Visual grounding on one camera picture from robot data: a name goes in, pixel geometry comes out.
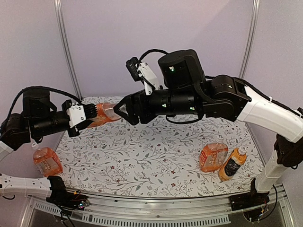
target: transparent bottle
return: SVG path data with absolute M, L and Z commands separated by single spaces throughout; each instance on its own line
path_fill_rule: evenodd
M 88 128 L 98 127 L 107 122 L 115 122 L 121 119 L 121 116 L 114 112 L 115 103 L 99 103 L 97 107 L 97 117 L 93 118 L 94 121 Z
M 201 171 L 207 173 L 219 169 L 227 156 L 228 147 L 224 143 L 224 137 L 218 135 L 215 143 L 207 144 L 201 151 L 199 164 Z
M 34 164 L 37 169 L 45 176 L 55 176 L 63 172 L 59 157 L 51 148 L 41 148 L 37 143 L 32 144 Z
M 219 178 L 221 181 L 227 181 L 232 179 L 238 169 L 244 165 L 247 155 L 247 147 L 235 148 L 226 162 L 219 170 Z

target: orange liquid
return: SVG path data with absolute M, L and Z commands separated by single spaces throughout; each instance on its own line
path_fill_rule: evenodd
M 238 148 L 235 148 L 232 151 L 231 155 L 219 170 L 218 175 L 221 181 L 230 180 L 237 170 L 245 163 L 247 155 L 240 155 L 238 150 Z
M 96 105 L 97 108 L 97 117 L 92 119 L 94 122 L 91 123 L 88 128 L 98 127 L 100 125 L 103 125 L 107 122 L 114 122 L 119 120 L 121 117 L 114 114 L 112 118 L 109 118 L 106 114 L 106 110 L 113 108 L 115 104 L 111 103 L 99 103 Z
M 45 176 L 54 176 L 61 174 L 63 168 L 59 157 L 51 148 L 41 148 L 33 154 L 34 164 Z
M 203 172 L 212 172 L 219 169 L 227 156 L 228 148 L 224 143 L 206 145 L 200 154 L 199 164 Z

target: bottle cap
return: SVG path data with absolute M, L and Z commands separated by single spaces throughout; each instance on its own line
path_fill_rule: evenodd
M 245 147 L 245 146 L 239 147 L 238 153 L 239 153 L 240 155 L 245 155 L 246 152 L 247 152 L 247 147 Z
M 224 142 L 224 137 L 223 137 L 223 135 L 217 135 L 217 137 L 216 137 L 216 142 L 217 143 L 223 143 Z
M 39 145 L 37 143 L 33 143 L 32 144 L 32 149 L 33 150 L 38 150 L 39 149 Z

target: floral tablecloth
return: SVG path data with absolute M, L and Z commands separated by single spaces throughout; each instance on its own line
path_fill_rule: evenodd
M 88 97 L 84 103 L 116 103 L 120 97 Z M 180 121 L 193 116 L 183 115 Z M 201 149 L 222 134 L 229 152 L 247 146 L 246 163 L 229 181 L 198 166 Z M 66 186 L 90 192 L 142 197 L 193 197 L 248 191 L 263 169 L 259 153 L 242 122 L 204 118 L 187 125 L 159 116 L 149 124 L 125 120 L 63 136 L 56 151 Z

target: white wall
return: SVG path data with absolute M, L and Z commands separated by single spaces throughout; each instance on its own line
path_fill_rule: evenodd
M 62 1 L 74 67 L 84 96 L 142 89 L 125 62 L 148 49 L 195 49 L 207 75 L 238 76 L 252 1 Z M 146 60 L 163 83 L 153 53 Z
M 73 93 L 60 40 L 53 1 L 0 1 L 0 122 L 23 88 L 44 85 Z M 57 106 L 66 99 L 52 96 Z M 21 102 L 15 112 L 22 111 Z M 42 146 L 54 147 L 59 135 L 44 138 Z M 20 177 L 40 177 L 32 160 L 30 144 L 7 156 L 0 172 Z M 0 198 L 0 226 L 15 227 L 24 198 Z
M 261 1 L 257 31 L 245 79 L 287 106 L 303 107 L 303 1 Z M 252 127 L 262 154 L 269 159 L 275 134 Z M 283 184 L 297 226 L 303 226 L 303 167 L 289 169 Z

